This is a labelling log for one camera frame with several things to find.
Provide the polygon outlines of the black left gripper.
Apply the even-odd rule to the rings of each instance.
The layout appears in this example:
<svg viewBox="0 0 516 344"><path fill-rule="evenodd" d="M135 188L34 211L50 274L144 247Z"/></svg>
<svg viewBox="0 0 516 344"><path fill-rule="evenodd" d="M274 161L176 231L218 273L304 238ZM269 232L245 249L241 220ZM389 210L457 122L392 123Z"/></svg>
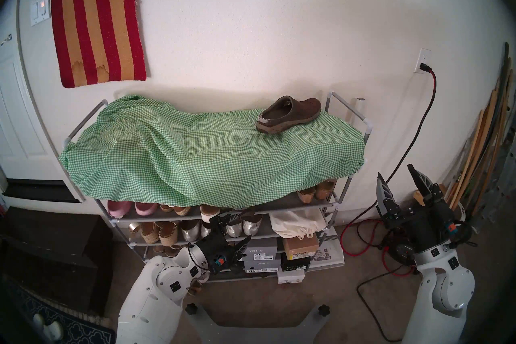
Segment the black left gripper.
<svg viewBox="0 0 516 344"><path fill-rule="evenodd" d="M239 225L241 222L241 212L222 212L209 220L210 233L196 242L196 247L204 257L196 264L201 270L220 272L230 269L246 257L245 252L252 235L235 242L233 246L226 240L226 226Z"/></svg>

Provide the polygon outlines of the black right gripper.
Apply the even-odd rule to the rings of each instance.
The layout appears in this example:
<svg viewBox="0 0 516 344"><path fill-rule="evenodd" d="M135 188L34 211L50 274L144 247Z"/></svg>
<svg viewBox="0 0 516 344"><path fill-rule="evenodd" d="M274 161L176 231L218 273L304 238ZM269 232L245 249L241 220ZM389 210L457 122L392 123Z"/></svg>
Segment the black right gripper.
<svg viewBox="0 0 516 344"><path fill-rule="evenodd" d="M377 175L377 211L390 234L383 243L391 256L414 256L438 246L458 231L454 213L444 200L440 186L413 164L408 164L407 168L423 205L412 201L409 207L400 207L381 173Z"/></svg>

